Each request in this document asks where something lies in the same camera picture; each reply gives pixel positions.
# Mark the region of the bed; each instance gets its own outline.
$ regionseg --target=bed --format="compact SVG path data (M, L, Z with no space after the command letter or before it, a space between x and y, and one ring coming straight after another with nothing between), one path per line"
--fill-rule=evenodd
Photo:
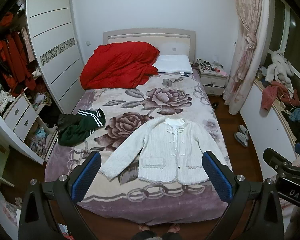
M132 29L108 32L104 37L105 44L152 42L161 54L178 54L183 50L190 61L194 59L195 33L192 31ZM160 100L162 96L170 98L169 101ZM93 151L100 152L104 163L138 126L164 114L204 126L232 169L218 121L197 71L188 76L159 73L150 77L146 84L130 90L87 90L73 114L79 109L99 108L106 115L106 125L75 147L56 143L45 169L46 181L54 181L61 174L70 174ZM148 225L211 220L220 217L227 207L210 181L186 186L177 182L157 185L138 180L138 156L111 181L97 174L79 205L103 217L124 218Z

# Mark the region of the white plush toy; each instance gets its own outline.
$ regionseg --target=white plush toy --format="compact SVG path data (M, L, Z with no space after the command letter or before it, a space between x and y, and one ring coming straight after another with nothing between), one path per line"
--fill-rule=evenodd
M291 63L279 50L271 53L271 60L272 64L268 67L266 81L271 83L275 80L282 83L288 89L290 96L293 96L293 87L289 78L294 75Z

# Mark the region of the gray slipper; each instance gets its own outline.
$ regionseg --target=gray slipper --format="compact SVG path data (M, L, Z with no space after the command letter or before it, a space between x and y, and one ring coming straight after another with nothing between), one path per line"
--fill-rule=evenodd
M234 137L243 147L248 147L248 139L245 134L241 132L235 132Z
M247 140L249 140L249 132L248 132L248 129L245 128L244 125L239 125L239 131L242 132L246 137L247 137Z

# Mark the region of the person's leg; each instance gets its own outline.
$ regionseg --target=person's leg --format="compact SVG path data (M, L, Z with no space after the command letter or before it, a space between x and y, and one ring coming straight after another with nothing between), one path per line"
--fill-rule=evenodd
M140 232L134 235L131 240L146 240L157 236L157 234L151 231L147 225L139 225L139 229Z
M168 232L162 236L162 240L182 240L181 236L178 233L179 231L180 231L179 224L172 225L169 228Z

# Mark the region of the sheer curtain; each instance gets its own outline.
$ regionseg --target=sheer curtain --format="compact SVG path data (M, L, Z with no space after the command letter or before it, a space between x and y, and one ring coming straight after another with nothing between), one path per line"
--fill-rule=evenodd
M230 114L240 111L253 85L266 42L269 5L269 0L236 0L241 26L223 95Z

